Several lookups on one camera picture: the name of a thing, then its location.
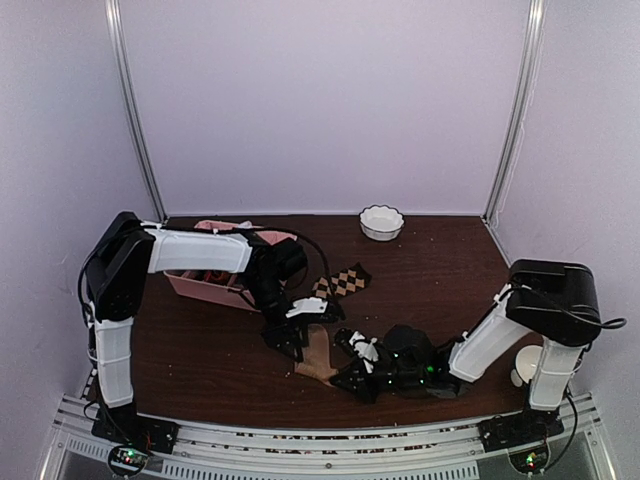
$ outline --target white arm segment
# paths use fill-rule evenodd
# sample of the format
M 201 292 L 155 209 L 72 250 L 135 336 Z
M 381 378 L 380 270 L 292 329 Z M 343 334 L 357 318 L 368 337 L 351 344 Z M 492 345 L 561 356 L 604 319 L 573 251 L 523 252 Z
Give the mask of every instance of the white arm segment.
M 165 270 L 221 270 L 244 272 L 251 247 L 239 234 L 147 230 L 156 237 L 149 261 L 149 273 Z
M 540 362 L 531 380 L 531 408 L 549 411 L 558 408 L 584 348 L 566 347 L 548 338 L 544 339 Z
M 466 382 L 475 382 L 484 375 L 489 365 L 531 331 L 507 318 L 507 301 L 512 293 L 499 299 L 510 288 L 511 285 L 504 286 L 494 298 L 498 305 L 471 335 L 467 337 L 465 332 L 463 336 L 466 340 L 457 343 L 451 350 L 449 370 L 452 375 Z
M 506 316 L 507 301 L 512 295 L 500 297 L 509 289 L 505 285 L 495 297 L 498 305 L 465 341 L 451 350 L 449 371 L 467 382 L 475 382 L 509 347 L 531 332 Z M 544 347 L 536 373 L 531 381 L 529 405 L 534 410 L 555 410 L 564 396 L 567 383 L 575 371 L 584 347 L 566 347 L 544 338 Z
M 149 273 L 165 270 L 222 270 L 243 272 L 251 247 L 242 235 L 180 232 L 149 229 L 156 237 L 153 243 Z M 133 400 L 131 385 L 131 328 L 133 317 L 124 321 L 94 322 L 96 360 L 100 390 L 104 403 L 110 407 L 127 405 Z
M 133 317 L 122 322 L 95 322 L 100 392 L 109 408 L 121 407 L 133 401 L 130 365 L 132 326 Z

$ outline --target white bowl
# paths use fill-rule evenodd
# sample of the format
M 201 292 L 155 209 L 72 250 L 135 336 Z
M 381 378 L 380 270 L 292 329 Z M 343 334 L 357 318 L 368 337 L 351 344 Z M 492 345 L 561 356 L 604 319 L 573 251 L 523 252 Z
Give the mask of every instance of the white bowl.
M 520 349 L 516 355 L 514 369 L 511 371 L 511 382 L 516 387 L 522 387 L 529 383 L 538 369 L 542 347 L 539 345 L 527 345 Z
M 393 240 L 400 235 L 403 226 L 404 218 L 395 208 L 373 205 L 360 214 L 362 233 L 378 242 Z

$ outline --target pink box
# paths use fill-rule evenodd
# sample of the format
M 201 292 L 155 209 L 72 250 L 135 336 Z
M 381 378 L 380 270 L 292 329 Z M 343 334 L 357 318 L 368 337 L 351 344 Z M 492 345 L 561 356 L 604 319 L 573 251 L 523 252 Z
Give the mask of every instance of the pink box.
M 217 222 L 215 220 L 202 220 L 196 224 L 196 228 L 204 230 L 213 230 L 214 228 L 218 230 L 230 230 L 237 226 L 238 224 L 236 223 Z M 296 239 L 295 235 L 281 232 L 259 232 L 258 235 L 271 245 L 285 238 Z M 227 285 L 216 285 L 194 280 L 195 272 L 193 271 L 171 271 L 165 272 L 164 274 L 178 295 L 197 298 L 205 302 L 219 303 L 229 307 L 241 308 L 243 310 L 255 311 L 255 309 L 251 308 L 240 296 L 240 293 L 242 293 L 249 301 L 253 302 L 253 297 L 247 290 L 238 288 L 235 285 L 237 275 L 232 275 Z

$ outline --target checkered cloth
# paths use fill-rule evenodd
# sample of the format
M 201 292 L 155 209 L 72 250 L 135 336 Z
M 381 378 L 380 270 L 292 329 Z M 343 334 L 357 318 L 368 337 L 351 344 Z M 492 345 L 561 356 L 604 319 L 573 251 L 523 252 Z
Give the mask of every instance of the checkered cloth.
M 340 270 L 331 277 L 336 296 L 346 297 L 359 292 L 369 286 L 371 283 L 371 275 L 369 275 L 360 263 L 354 266 Z M 314 297 L 327 298 L 331 295 L 329 292 L 329 282 L 326 277 L 320 277 L 313 284 L 311 294 Z

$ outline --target metal frame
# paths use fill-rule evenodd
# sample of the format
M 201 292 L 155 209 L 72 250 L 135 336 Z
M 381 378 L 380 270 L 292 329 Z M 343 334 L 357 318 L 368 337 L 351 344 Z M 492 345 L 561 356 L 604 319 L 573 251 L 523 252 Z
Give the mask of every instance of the metal frame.
M 138 112 L 133 91 L 133 83 L 131 81 L 131 71 L 129 69 L 124 30 L 120 17 L 120 0 L 105 0 L 105 5 L 109 34 L 111 36 L 113 51 L 118 64 L 118 70 L 120 72 L 120 84 L 125 100 L 131 138 L 133 140 L 136 156 L 138 157 L 138 163 L 140 164 L 143 180 L 147 187 L 149 196 L 151 197 L 154 210 L 158 219 L 160 221 L 164 221 L 168 218 L 167 212 L 164 208 L 160 189 L 153 173 L 153 167 L 144 139 L 140 114 Z M 545 8 L 545 0 L 530 0 L 529 18 L 520 64 L 516 96 L 514 98 L 507 135 L 502 148 L 500 164 L 491 189 L 489 202 L 482 217 L 489 226 L 490 231 L 494 224 L 498 203 L 501 199 L 511 164 L 514 160 L 526 105 L 531 96 L 531 82 L 540 51 Z
M 488 224 L 490 230 L 495 224 L 498 204 L 502 198 L 508 174 L 517 154 L 517 146 L 520 141 L 522 131 L 522 122 L 524 120 L 526 107 L 531 98 L 531 84 L 540 54 L 542 25 L 545 11 L 545 0 L 531 0 L 529 5 L 529 23 L 527 24 L 527 31 L 525 34 L 516 96 L 513 101 L 507 136 L 505 137 L 504 145 L 502 147 L 500 164 L 498 166 L 498 171 L 496 172 L 493 188 L 491 189 L 489 202 L 487 203 L 487 208 L 483 216 L 483 219 Z
M 504 245 L 502 245 L 502 242 L 500 241 L 500 238 L 498 237 L 498 232 L 496 231 L 496 229 L 494 227 L 489 225 L 489 222 L 485 218 L 482 219 L 482 223 L 484 224 L 485 228 L 487 229 L 487 232 L 489 232 L 489 236 L 491 236 L 491 240 L 493 240 L 493 243 L 495 244 L 496 248 L 498 249 L 498 252 L 500 252 L 500 256 L 504 260 L 504 263 L 506 263 L 507 266 L 510 267 L 511 264 L 513 263 L 513 261 L 511 260 L 511 257 L 507 253 L 507 250 L 504 248 Z
M 142 171 L 142 178 L 147 187 L 149 196 L 151 197 L 151 202 L 153 203 L 153 209 L 157 219 L 162 222 L 167 219 L 167 212 L 164 209 L 164 204 L 162 203 L 162 198 L 160 196 L 160 189 L 158 188 L 158 183 L 153 173 L 151 159 L 149 158 L 149 151 L 147 149 L 147 144 L 142 131 L 142 124 L 140 122 L 140 114 L 138 112 L 138 106 L 133 92 L 127 48 L 124 41 L 124 31 L 122 29 L 122 21 L 120 19 L 120 1 L 106 0 L 105 7 L 107 11 L 109 35 L 111 36 L 111 42 L 113 43 L 113 53 L 118 64 L 118 71 L 120 72 L 120 86 L 122 87 L 122 95 L 124 97 L 125 108 L 127 111 L 127 120 L 129 123 L 129 130 L 131 132 L 131 139 L 133 141 L 136 156 L 138 157 L 140 170 Z
M 49 448 L 38 469 L 40 480 L 62 480 L 67 453 L 104 462 L 112 444 L 91 435 L 92 421 L 83 414 L 87 400 L 63 397 L 47 437 Z M 576 398 L 579 435 L 602 480 L 615 480 L 608 439 L 590 394 Z M 87 409 L 93 417 L 96 408 Z M 560 410 L 567 437 L 573 411 Z M 484 418 L 428 425 L 344 430 L 292 430 L 230 427 L 177 421 L 172 455 L 158 454 L 145 473 L 167 479 L 346 480 L 431 479 L 477 480 L 477 462 L 506 455 L 485 453 L 477 423 Z

